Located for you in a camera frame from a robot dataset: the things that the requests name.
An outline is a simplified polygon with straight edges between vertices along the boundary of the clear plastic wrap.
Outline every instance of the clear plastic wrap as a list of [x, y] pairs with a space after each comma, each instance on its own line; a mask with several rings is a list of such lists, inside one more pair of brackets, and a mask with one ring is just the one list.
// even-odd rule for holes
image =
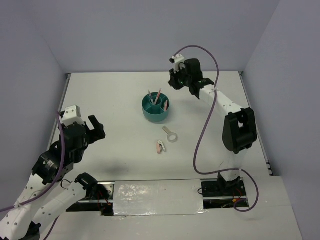
[[194, 215], [205, 212], [200, 180], [116, 181], [115, 216]]

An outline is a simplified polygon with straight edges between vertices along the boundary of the green container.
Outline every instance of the green container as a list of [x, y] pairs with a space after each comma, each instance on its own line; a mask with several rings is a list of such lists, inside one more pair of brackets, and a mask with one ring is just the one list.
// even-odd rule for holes
[[[157, 92], [151, 93], [153, 102], [155, 102], [156, 97], [158, 95]], [[165, 102], [168, 100], [166, 111], [165, 109]], [[151, 102], [151, 99], [149, 95], [147, 94], [143, 100], [142, 100], [142, 111], [146, 119], [148, 119], [150, 122], [161, 122], [166, 119], [166, 117], [169, 114], [170, 110], [170, 101], [169, 98], [164, 95], [163, 93], [160, 93], [160, 96], [158, 98], [158, 101], [156, 102], [156, 105], [153, 105]]]

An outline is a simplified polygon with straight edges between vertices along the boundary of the purple cable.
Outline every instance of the purple cable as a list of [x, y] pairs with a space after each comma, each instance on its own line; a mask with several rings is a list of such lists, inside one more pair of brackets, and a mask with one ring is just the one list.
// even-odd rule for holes
[[[216, 79], [215, 79], [215, 82], [214, 82], [214, 86], [217, 87], [217, 84], [218, 84], [218, 79], [219, 79], [219, 66], [218, 66], [218, 62], [216, 60], [216, 58], [205, 48], [203, 48], [202, 46], [198, 46], [198, 45], [188, 45], [188, 46], [185, 46], [183, 48], [181, 48], [179, 51], [177, 51], [173, 56], [176, 56], [177, 54], [179, 54], [182, 50], [184, 49], [188, 49], [188, 48], [198, 48], [198, 49], [201, 49], [203, 51], [205, 51], [207, 54], [210, 55], [210, 57], [213, 59], [214, 63], [215, 63], [215, 66], [216, 66]], [[214, 109], [215, 109], [215, 106], [216, 106], [216, 103], [217, 103], [217, 90], [215, 89], [214, 90], [214, 99], [213, 99], [213, 104], [212, 104], [212, 107], [210, 109], [210, 112], [209, 112], [209, 115], [205, 121], [205, 124], [204, 124], [204, 127], [202, 129], [202, 132], [200, 134], [200, 137], [199, 137], [199, 140], [196, 144], [196, 147], [195, 147], [195, 151], [194, 151], [194, 155], [193, 155], [193, 169], [194, 171], [197, 173], [197, 174], [200, 174], [200, 175], [211, 175], [211, 174], [218, 174], [218, 173], [222, 173], [222, 172], [227, 172], [227, 171], [235, 171], [235, 170], [241, 170], [242, 172], [244, 172], [245, 174], [248, 175], [248, 177], [252, 180], [254, 186], [255, 186], [255, 189], [256, 189], [256, 198], [255, 198], [255, 201], [254, 201], [254, 204], [248, 208], [248, 209], [245, 209], [245, 210], [239, 210], [236, 208], [237, 204], [239, 202], [244, 202], [246, 201], [247, 199], [244, 198], [244, 199], [240, 199], [238, 201], [236, 201], [233, 205], [233, 208], [235, 210], [237, 210], [238, 212], [249, 212], [250, 210], [252, 210], [258, 203], [258, 200], [259, 200], [259, 188], [258, 188], [258, 185], [256, 183], [256, 181], [254, 180], [254, 178], [246, 171], [246, 170], [243, 170], [241, 168], [228, 168], [228, 169], [222, 169], [222, 170], [216, 170], [216, 171], [210, 171], [210, 172], [201, 172], [197, 169], [197, 165], [196, 165], [196, 162], [197, 162], [197, 155], [198, 155], [198, 151], [199, 151], [199, 147], [200, 147], [200, 144], [201, 144], [201, 141], [202, 141], [202, 138], [204, 137], [205, 135], [205, 132], [206, 132], [206, 129], [207, 129], [207, 126], [209, 124], [209, 121], [210, 121], [210, 118], [211, 118], [211, 115], [212, 113], [214, 112]]]
[[45, 238], [44, 238], [43, 240], [47, 240], [47, 238], [50, 236], [52, 230], [54, 229], [54, 227], [55, 227], [55, 225], [56, 225], [56, 223], [57, 223], [57, 221], [58, 221], [58, 218], [59, 218], [59, 217], [57, 217], [57, 218], [54, 220], [54, 222], [52, 223], [52, 226], [51, 226], [48, 234], [45, 236]]
[[[56, 121], [58, 123], [59, 131], [60, 131], [60, 137], [61, 137], [61, 161], [60, 161], [59, 170], [58, 170], [54, 180], [52, 181], [52, 183], [50, 183], [50, 185], [45, 190], [43, 190], [38, 196], [20, 203], [20, 205], [22, 205], [22, 206], [26, 205], [26, 204], [29, 204], [29, 203], [32, 203], [33, 201], [41, 198], [43, 195], [45, 195], [55, 185], [55, 183], [60, 178], [61, 172], [62, 172], [62, 170], [64, 168], [66, 145], [65, 145], [65, 135], [64, 135], [64, 131], [63, 131], [63, 128], [62, 128], [62, 125], [61, 125], [61, 122], [60, 122], [59, 112], [56, 113]], [[0, 209], [0, 213], [12, 210], [14, 208], [15, 208], [15, 206], [13, 205], [13, 206], [9, 206], [9, 207]]]

